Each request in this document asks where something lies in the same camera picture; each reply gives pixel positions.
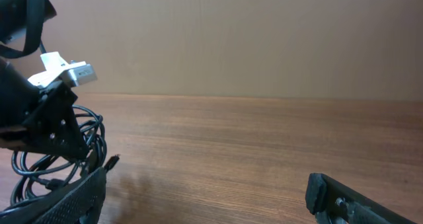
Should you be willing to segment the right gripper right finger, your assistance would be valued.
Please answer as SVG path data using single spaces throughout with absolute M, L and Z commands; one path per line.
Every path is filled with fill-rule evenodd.
M 323 173 L 309 175 L 306 207 L 319 224 L 413 224 Z

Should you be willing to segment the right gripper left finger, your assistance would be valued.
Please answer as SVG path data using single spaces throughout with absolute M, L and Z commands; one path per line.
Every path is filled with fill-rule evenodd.
M 7 210 L 1 222 L 97 224 L 105 196 L 106 171 L 100 167 L 90 175 L 38 201 Z

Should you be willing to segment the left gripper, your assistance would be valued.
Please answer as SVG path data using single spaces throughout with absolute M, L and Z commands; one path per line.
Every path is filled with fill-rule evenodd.
M 39 89 L 1 60 L 1 147 L 84 159 L 86 145 L 73 111 L 77 96 L 60 81 Z

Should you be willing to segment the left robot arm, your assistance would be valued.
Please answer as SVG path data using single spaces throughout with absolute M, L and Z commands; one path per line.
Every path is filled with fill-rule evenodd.
M 45 71 L 27 79 L 9 62 L 40 47 L 43 24 L 55 15 L 49 0 L 1 0 L 1 147 L 84 159 L 89 148 L 71 89 L 94 81 L 93 67 L 68 63 L 58 52 L 43 53 Z

